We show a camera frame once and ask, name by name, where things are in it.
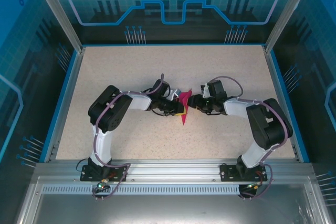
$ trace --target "glass panel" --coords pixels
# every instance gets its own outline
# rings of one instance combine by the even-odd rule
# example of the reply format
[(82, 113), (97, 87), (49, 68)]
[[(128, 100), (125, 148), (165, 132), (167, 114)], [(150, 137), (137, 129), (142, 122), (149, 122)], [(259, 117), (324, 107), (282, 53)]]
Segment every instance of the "glass panel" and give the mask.
[[(73, 48), (45, 0), (0, 5), (0, 216), (1, 223), (14, 223)], [(23, 141), (31, 135), (40, 142)]]
[(90, 195), (42, 195), (34, 220), (34, 224), (105, 222), (314, 223), (300, 185), (272, 185), (262, 199), (252, 202), (237, 195), (115, 195), (104, 202)]
[[(335, 0), (301, 0), (274, 47), (289, 99), (317, 175), (336, 172)], [(321, 179), (329, 179), (326, 174)], [(334, 181), (322, 189), (335, 198)], [(334, 216), (336, 208), (331, 206)]]
[(259, 44), (287, 0), (60, 1), (83, 44)]

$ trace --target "robotic arm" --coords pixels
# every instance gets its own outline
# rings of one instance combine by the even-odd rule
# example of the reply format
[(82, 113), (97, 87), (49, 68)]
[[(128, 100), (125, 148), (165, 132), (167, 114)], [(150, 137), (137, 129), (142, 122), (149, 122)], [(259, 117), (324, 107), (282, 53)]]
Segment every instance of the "robotic arm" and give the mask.
[(90, 122), (93, 125), (93, 134), (97, 134), (96, 153), (92, 151), (88, 159), (88, 166), (85, 167), (86, 176), (82, 176), (81, 180), (87, 181), (89, 177), (92, 177), (93, 181), (102, 180), (110, 176), (113, 169), (104, 166), (103, 163), (110, 164), (111, 162), (110, 151), (114, 130), (119, 126), (127, 110), (153, 111), (154, 109), (159, 109), (163, 112), (160, 114), (162, 116), (184, 113), (184, 106), (176, 99), (181, 93), (179, 89), (171, 90), (167, 82), (157, 80), (154, 86), (147, 89), (147, 91), (148, 90), (148, 93), (143, 92), (137, 94), (129, 92), (119, 97), (114, 106), (109, 108), (102, 116), (98, 124), (98, 132), (96, 132), (95, 127), (98, 117), (121, 91), (115, 86), (108, 86), (91, 105), (88, 114), (90, 116)]
[[(189, 98), (188, 106), (207, 115), (235, 115), (249, 120), (254, 142), (247, 152), (238, 158), (236, 165), (241, 179), (249, 177), (254, 173), (253, 168), (259, 166), (285, 140), (283, 125), (264, 105), (238, 97), (228, 97), (219, 80), (202, 85), (201, 91), (203, 94)], [(271, 98), (262, 103), (270, 106), (280, 116), (286, 126), (287, 137), (291, 137), (292, 127), (278, 102)]]

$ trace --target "purple cable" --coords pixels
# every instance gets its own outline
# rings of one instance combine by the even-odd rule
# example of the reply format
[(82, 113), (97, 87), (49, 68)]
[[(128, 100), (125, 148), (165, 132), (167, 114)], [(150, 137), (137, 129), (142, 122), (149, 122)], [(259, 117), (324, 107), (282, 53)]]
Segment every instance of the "purple cable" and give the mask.
[(281, 142), (281, 144), (279, 144), (279, 145), (277, 145), (277, 146), (275, 146), (274, 147), (274, 149), (270, 149), (270, 151), (260, 160), (260, 165), (261, 166), (267, 166), (267, 167), (269, 167), (269, 169), (270, 169), (270, 172), (271, 172), (271, 178), (270, 178), (270, 181), (269, 181), (269, 183), (268, 183), (268, 185), (267, 185), (267, 187), (266, 187), (266, 189), (261, 193), (261, 194), (259, 194), (258, 196), (255, 196), (254, 198), (256, 199), (256, 198), (259, 198), (259, 197), (261, 197), (268, 189), (269, 189), (269, 187), (271, 186), (271, 183), (272, 183), (272, 180), (273, 180), (273, 171), (272, 171), (272, 167), (270, 166), (270, 165), (268, 165), (268, 164), (263, 164), (263, 162), (265, 161), (265, 159), (272, 153), (272, 151), (274, 151), (275, 149), (277, 149), (277, 148), (280, 148), (281, 146), (283, 146), (285, 143), (286, 143), (286, 141), (287, 141), (287, 139), (288, 139), (288, 131), (287, 131), (287, 128), (286, 128), (286, 125), (285, 125), (285, 122), (283, 121), (283, 119), (281, 118), (281, 116), (270, 106), (270, 105), (268, 105), (268, 104), (266, 104), (266, 103), (264, 103), (264, 102), (262, 102), (262, 101), (257, 101), (257, 100), (248, 100), (248, 99), (241, 99), (241, 98), (239, 98), (242, 94), (243, 94), (243, 87), (242, 87), (242, 85), (240, 85), (240, 83), (236, 80), (236, 79), (234, 79), (234, 78), (232, 78), (232, 77), (230, 77), (230, 76), (218, 76), (218, 77), (216, 77), (216, 78), (214, 78), (214, 79), (212, 79), (211, 81), (214, 81), (214, 80), (217, 80), (217, 79), (219, 79), (219, 78), (226, 78), (226, 79), (230, 79), (230, 80), (233, 80), (235, 83), (237, 83), (238, 84), (238, 86), (240, 87), (240, 89), (241, 89), (241, 94), (240, 95), (238, 95), (238, 101), (241, 101), (241, 102), (247, 102), (247, 103), (253, 103), (253, 104), (260, 104), (260, 105), (262, 105), (262, 106), (264, 106), (264, 107), (266, 107), (270, 112), (272, 112), (273, 114), (274, 114), (274, 116), (279, 120), (279, 122), (280, 122), (280, 124), (281, 124), (281, 126), (282, 126), (282, 128), (283, 128), (283, 132), (285, 133), (285, 136), (284, 136), (284, 140)]
[(234, 81), (235, 83), (237, 83), (237, 85), (240, 87), (240, 94), (237, 95), (237, 97), (241, 97), (244, 93), (244, 89), (243, 89), (243, 86), (234, 78), (230, 77), (230, 76), (217, 76), (216, 78), (212, 79), (211, 81), (215, 81), (215, 80), (218, 80), (220, 78), (224, 78), (224, 79), (229, 79), (231, 81)]
[(264, 194), (267, 192), (267, 190), (269, 189), (269, 187), (271, 186), (272, 181), (273, 181), (273, 170), (272, 170), (272, 167), (271, 167), (270, 165), (268, 165), (268, 164), (261, 164), (261, 166), (267, 166), (267, 167), (269, 168), (269, 170), (270, 170), (270, 172), (271, 172), (271, 177), (270, 177), (270, 179), (269, 179), (269, 183), (268, 183), (267, 187), (265, 188), (264, 191), (262, 191), (261, 194), (259, 194), (259, 195), (257, 195), (257, 196), (254, 196), (253, 194), (242, 193), (242, 194), (246, 194), (246, 195), (250, 195), (250, 196), (252, 195), (252, 196), (253, 196), (253, 199), (260, 198), (262, 195), (264, 195)]
[(236, 79), (234, 79), (234, 78), (232, 78), (230, 76), (217, 76), (216, 78), (212, 79), (211, 81), (214, 81), (214, 80), (217, 80), (217, 79), (220, 79), (220, 78), (225, 78), (225, 79), (232, 80), (232, 81), (234, 81), (240, 87), (241, 92), (237, 96), (238, 97), (238, 101), (248, 102), (248, 103), (255, 103), (255, 104), (259, 103), (259, 104), (263, 105), (264, 107), (268, 108), (269, 111), (271, 111), (275, 115), (275, 117), (279, 120), (279, 122), (280, 122), (280, 124), (281, 124), (281, 126), (283, 128), (283, 131), (285, 133), (285, 137), (283, 138), (284, 139), (283, 142), (281, 144), (275, 146), (274, 149), (271, 148), (270, 151), (260, 161), (262, 163), (272, 153), (272, 151), (274, 151), (277, 148), (282, 147), (286, 143), (286, 141), (288, 139), (288, 131), (287, 131), (286, 125), (285, 125), (283, 119), (281, 118), (281, 116), (271, 106), (269, 106), (268, 104), (266, 104), (266, 103), (264, 103), (262, 101), (247, 100), (247, 99), (241, 99), (241, 98), (239, 98), (239, 97), (241, 97), (243, 95), (244, 89), (243, 89), (242, 85)]
[(262, 106), (266, 107), (269, 109), (270, 112), (272, 112), (275, 117), (279, 120), (282, 128), (283, 128), (283, 131), (285, 133), (285, 137), (283, 138), (284, 140), (282, 141), (281, 144), (277, 145), (274, 147), (274, 149), (270, 149), (270, 151), (260, 160), (260, 163), (262, 163), (263, 161), (265, 161), (265, 159), (272, 153), (272, 151), (274, 151), (275, 149), (277, 148), (280, 148), (282, 147), (286, 142), (287, 142), (287, 139), (288, 139), (288, 131), (287, 131), (287, 128), (286, 128), (286, 125), (285, 125), (285, 122), (283, 121), (283, 119), (281, 118), (281, 116), (268, 104), (262, 102), (262, 101), (257, 101), (257, 100), (247, 100), (247, 99), (241, 99), (241, 98), (238, 98), (238, 101), (241, 101), (241, 102), (249, 102), (249, 103), (254, 103), (254, 104), (261, 104)]
[[(125, 170), (125, 172), (124, 172), (124, 174), (122, 175), (122, 177), (121, 177), (121, 179), (120, 179), (120, 181), (118, 182), (118, 184), (117, 184), (117, 186), (115, 187), (115, 189), (108, 195), (108, 196), (106, 196), (105, 198), (108, 198), (108, 197), (111, 197), (113, 194), (114, 194), (114, 192), (118, 189), (118, 187), (120, 186), (120, 184), (121, 184), (121, 182), (122, 182), (122, 180), (125, 178), (125, 176), (126, 176), (126, 174), (127, 174), (127, 171), (129, 170), (129, 168), (130, 168), (130, 166), (131, 166), (131, 164), (130, 163), (127, 163), (127, 164), (123, 164), (123, 165), (109, 165), (109, 164), (106, 164), (106, 163), (104, 163), (101, 159), (100, 159), (100, 157), (98, 156), (98, 154), (97, 154), (97, 147), (96, 147), (96, 144), (97, 144), (97, 138), (98, 138), (98, 132), (99, 132), (99, 127), (98, 127), (98, 125), (99, 125), (99, 122), (100, 122), (100, 120), (102, 119), (102, 117), (105, 115), (105, 113), (111, 108), (111, 106), (117, 101), (117, 99), (119, 99), (122, 95), (124, 95), (124, 94), (145, 94), (145, 95), (147, 95), (147, 94), (152, 94), (152, 93), (154, 93), (154, 92), (156, 92), (159, 88), (160, 88), (160, 86), (162, 85), (162, 82), (163, 82), (163, 78), (164, 78), (164, 74), (161, 74), (161, 82), (160, 82), (160, 84), (154, 89), (154, 90), (152, 90), (152, 91), (150, 91), (150, 92), (148, 92), (148, 93), (143, 93), (143, 92), (135, 92), (135, 91), (125, 91), (125, 92), (121, 92), (120, 94), (118, 94), (107, 106), (106, 106), (106, 108), (102, 111), (102, 113), (99, 115), (99, 117), (97, 118), (97, 120), (96, 120), (96, 124), (95, 124), (95, 127), (96, 127), (96, 133), (95, 133), (95, 135), (94, 135), (94, 140), (93, 140), (93, 153), (95, 154), (94, 156), (96, 157), (96, 159), (98, 160), (98, 162), (100, 163), (100, 164), (102, 164), (102, 165), (104, 165), (104, 166), (106, 166), (106, 167), (110, 167), (110, 168), (121, 168), (121, 167), (127, 167), (126, 168), (126, 170)], [(95, 197), (96, 196), (96, 190), (97, 190), (97, 188), (95, 188), (94, 190), (93, 190), (93, 192), (92, 192), (92, 195)]]

